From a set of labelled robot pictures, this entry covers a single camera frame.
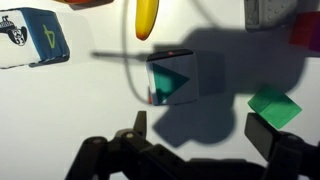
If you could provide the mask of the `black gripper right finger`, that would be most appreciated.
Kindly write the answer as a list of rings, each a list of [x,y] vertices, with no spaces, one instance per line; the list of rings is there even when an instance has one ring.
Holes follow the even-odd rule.
[[[260,115],[248,113],[244,134],[260,155],[269,160],[277,140],[277,131]]]

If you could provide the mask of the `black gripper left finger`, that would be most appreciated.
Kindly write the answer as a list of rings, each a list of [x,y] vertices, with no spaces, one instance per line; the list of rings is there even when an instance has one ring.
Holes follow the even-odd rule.
[[[137,113],[133,131],[138,133],[141,137],[145,138],[147,134],[147,112],[139,111]]]

